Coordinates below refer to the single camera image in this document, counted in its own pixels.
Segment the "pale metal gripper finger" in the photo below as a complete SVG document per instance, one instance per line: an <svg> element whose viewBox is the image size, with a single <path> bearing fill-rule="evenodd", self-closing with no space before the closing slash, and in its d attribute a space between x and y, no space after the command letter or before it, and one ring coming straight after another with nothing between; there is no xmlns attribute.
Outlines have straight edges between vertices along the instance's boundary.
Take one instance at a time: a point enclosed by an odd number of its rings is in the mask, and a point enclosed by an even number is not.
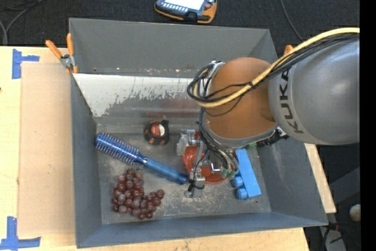
<svg viewBox="0 0 376 251"><path fill-rule="evenodd" d="M179 140L176 144L176 153L178 156L185 154L188 147L196 146L196 131L194 129L184 129L179 134Z"/></svg>
<svg viewBox="0 0 376 251"><path fill-rule="evenodd" d="M189 187L184 192L187 198L200 198L203 194L206 178L202 175L201 167L191 169L189 175Z"/></svg>

